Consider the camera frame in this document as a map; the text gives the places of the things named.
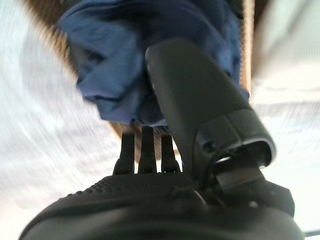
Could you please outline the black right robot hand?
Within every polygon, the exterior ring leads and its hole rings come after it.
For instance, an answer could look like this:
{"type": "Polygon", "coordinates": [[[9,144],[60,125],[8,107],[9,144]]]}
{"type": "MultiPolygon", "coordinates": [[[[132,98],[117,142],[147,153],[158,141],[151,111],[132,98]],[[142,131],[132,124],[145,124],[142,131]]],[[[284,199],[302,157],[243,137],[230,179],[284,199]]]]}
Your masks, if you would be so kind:
{"type": "Polygon", "coordinates": [[[156,171],[153,130],[143,127],[138,172],[132,133],[113,174],[59,199],[22,240],[302,240],[287,188],[267,181],[276,146],[248,101],[198,47],[149,47],[147,72],[170,135],[156,171]]]}

